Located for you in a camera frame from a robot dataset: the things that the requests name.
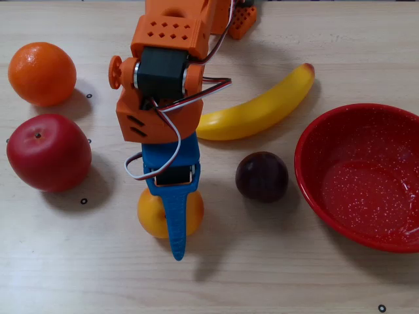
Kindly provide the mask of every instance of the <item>speckled red bowl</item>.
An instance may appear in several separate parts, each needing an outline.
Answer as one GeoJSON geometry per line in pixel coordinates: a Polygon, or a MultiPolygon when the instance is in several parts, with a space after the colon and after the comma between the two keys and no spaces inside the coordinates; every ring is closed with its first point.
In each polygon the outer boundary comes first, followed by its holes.
{"type": "Polygon", "coordinates": [[[372,103],[315,119],[295,151],[295,175],[328,225],[366,246],[419,252],[419,117],[372,103]]]}

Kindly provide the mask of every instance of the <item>wooden table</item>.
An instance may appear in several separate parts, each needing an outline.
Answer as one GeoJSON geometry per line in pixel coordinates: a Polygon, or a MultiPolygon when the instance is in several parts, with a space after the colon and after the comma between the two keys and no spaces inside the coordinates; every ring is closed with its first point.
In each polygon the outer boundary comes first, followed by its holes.
{"type": "Polygon", "coordinates": [[[145,184],[129,178],[123,161],[139,146],[123,141],[120,91],[107,82],[111,56],[129,56],[143,3],[0,3],[0,313],[364,314],[379,313],[379,304],[387,313],[419,312],[419,256],[374,251],[330,231],[293,174],[299,135],[329,109],[377,102],[419,114],[419,5],[264,3],[259,10],[250,34],[227,39],[206,67],[234,85],[207,98],[205,111],[261,94],[304,62],[314,64],[317,81],[272,129],[201,143],[206,215],[176,262],[137,220],[145,184]],[[73,58],[77,91],[69,103],[36,109],[10,87],[9,60],[33,41],[73,58]],[[49,112],[76,121],[94,154],[87,180],[57,195],[26,186],[5,154],[19,124],[49,112]],[[277,204],[250,204],[234,185],[238,162],[257,150],[288,166],[289,190],[277,204]]]}

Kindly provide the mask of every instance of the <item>dark purple plum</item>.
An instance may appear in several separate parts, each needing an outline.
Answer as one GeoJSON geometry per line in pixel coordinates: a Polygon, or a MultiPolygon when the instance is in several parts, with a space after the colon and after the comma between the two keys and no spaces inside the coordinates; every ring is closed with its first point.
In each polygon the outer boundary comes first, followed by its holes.
{"type": "Polygon", "coordinates": [[[287,190],[287,166],[271,152],[254,152],[239,163],[236,186],[240,193],[252,200],[263,203],[278,201],[287,190]]]}

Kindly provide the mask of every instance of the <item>bowl rim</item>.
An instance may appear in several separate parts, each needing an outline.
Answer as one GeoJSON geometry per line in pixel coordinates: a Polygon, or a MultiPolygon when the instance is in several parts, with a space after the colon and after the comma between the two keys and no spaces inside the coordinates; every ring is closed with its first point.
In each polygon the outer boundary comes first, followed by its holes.
{"type": "Polygon", "coordinates": [[[353,232],[351,229],[345,227],[341,223],[337,222],[335,219],[330,217],[311,195],[307,184],[304,180],[304,177],[302,176],[302,169],[301,169],[301,156],[302,156],[302,149],[306,143],[306,140],[308,136],[312,133],[312,131],[320,125],[322,122],[326,121],[328,118],[342,113],[344,111],[348,110],[358,110],[358,109],[382,109],[389,113],[398,114],[405,116],[407,118],[412,119],[417,124],[419,124],[419,116],[408,112],[406,110],[392,107],[389,105],[383,105],[379,103],[353,103],[350,105],[344,105],[341,107],[337,107],[334,109],[331,109],[330,111],[327,111],[326,113],[321,114],[316,119],[314,119],[307,128],[303,131],[303,133],[300,136],[300,139],[297,143],[297,147],[295,149],[294,154],[294,171],[295,176],[297,178],[297,184],[302,192],[302,195],[308,202],[309,206],[312,208],[312,210],[321,218],[326,224],[328,224],[332,229],[337,231],[338,233],[346,236],[347,238],[354,240],[355,242],[358,242],[362,245],[365,245],[367,247],[372,247],[374,249],[378,249],[381,251],[387,251],[387,252],[393,252],[393,253],[419,253],[419,243],[414,245],[396,245],[396,244],[389,244],[389,243],[382,243],[379,241],[374,241],[372,239],[366,239],[362,237],[361,235],[353,232]]]}

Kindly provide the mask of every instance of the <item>white wire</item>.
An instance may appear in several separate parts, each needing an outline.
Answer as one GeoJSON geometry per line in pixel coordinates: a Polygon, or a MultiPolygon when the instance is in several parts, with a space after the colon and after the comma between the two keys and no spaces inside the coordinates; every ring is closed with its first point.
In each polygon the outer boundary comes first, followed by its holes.
{"type": "Polygon", "coordinates": [[[135,154],[135,155],[133,155],[132,157],[129,157],[126,161],[125,161],[125,171],[131,176],[131,177],[133,177],[135,180],[143,180],[144,178],[146,178],[146,177],[150,177],[150,176],[153,176],[153,175],[158,175],[159,174],[159,172],[160,171],[162,171],[162,169],[164,169],[165,167],[167,167],[168,165],[170,165],[173,161],[174,161],[174,159],[176,158],[176,156],[177,156],[177,153],[179,152],[179,149],[181,148],[181,135],[180,135],[180,133],[179,133],[179,130],[176,128],[176,126],[173,124],[173,122],[169,119],[169,117],[167,116],[167,114],[166,113],[164,113],[164,112],[162,112],[161,111],[161,113],[163,114],[163,116],[164,116],[164,118],[166,118],[166,120],[169,122],[169,124],[170,124],[170,126],[173,128],[173,130],[175,131],[175,133],[176,133],[176,136],[177,136],[177,146],[176,146],[176,149],[175,149],[175,152],[173,153],[173,155],[172,155],[172,157],[170,157],[170,159],[162,166],[162,167],[160,167],[159,169],[157,169],[157,170],[154,170],[154,171],[152,171],[152,172],[149,172],[149,173],[145,173],[145,174],[143,174],[143,175],[133,175],[132,173],[130,173],[130,171],[128,170],[128,164],[130,163],[130,162],[132,162],[133,160],[135,160],[135,159],[138,159],[139,157],[137,157],[137,158],[135,158],[136,156],[138,156],[139,154],[137,153],[137,154],[135,154]]]}
{"type": "Polygon", "coordinates": [[[186,106],[186,105],[189,105],[190,103],[194,103],[195,101],[197,101],[197,100],[199,100],[199,99],[202,99],[202,98],[204,98],[204,97],[207,97],[207,96],[209,96],[209,95],[211,95],[211,94],[215,94],[215,93],[219,92],[220,90],[223,90],[224,88],[227,88],[227,87],[231,86],[231,84],[232,84],[232,83],[230,83],[230,84],[228,84],[228,85],[226,85],[226,86],[223,86],[223,87],[219,88],[218,90],[214,90],[214,91],[212,91],[212,92],[210,92],[210,93],[208,93],[208,94],[204,94],[204,95],[202,95],[202,96],[200,96],[200,97],[198,97],[198,98],[194,98],[194,99],[192,99],[192,100],[189,100],[189,101],[187,101],[186,103],[181,103],[180,105],[177,105],[177,106],[175,106],[175,107],[171,107],[171,108],[167,108],[167,109],[161,109],[161,110],[159,110],[159,111],[160,111],[161,113],[168,113],[169,111],[172,111],[172,110],[176,110],[176,109],[182,108],[182,107],[184,107],[184,106],[186,106]]]}
{"type": "MultiPolygon", "coordinates": [[[[228,23],[227,23],[227,26],[226,27],[228,27],[228,25],[230,25],[230,22],[231,22],[231,19],[232,19],[232,17],[233,17],[233,15],[234,15],[234,7],[235,7],[235,0],[231,0],[231,4],[230,4],[230,15],[228,16],[228,23]]],[[[212,56],[207,60],[207,61],[205,61],[204,63],[199,63],[200,65],[205,65],[205,64],[207,64],[208,62],[210,62],[210,60],[212,59],[212,57],[214,57],[214,55],[217,53],[217,51],[220,49],[220,47],[221,47],[221,44],[223,43],[223,41],[224,41],[224,38],[226,37],[226,35],[227,35],[227,33],[225,33],[221,38],[220,38],[220,43],[217,43],[217,46],[215,47],[215,51],[211,51],[210,53],[212,54],[212,56]]]]}

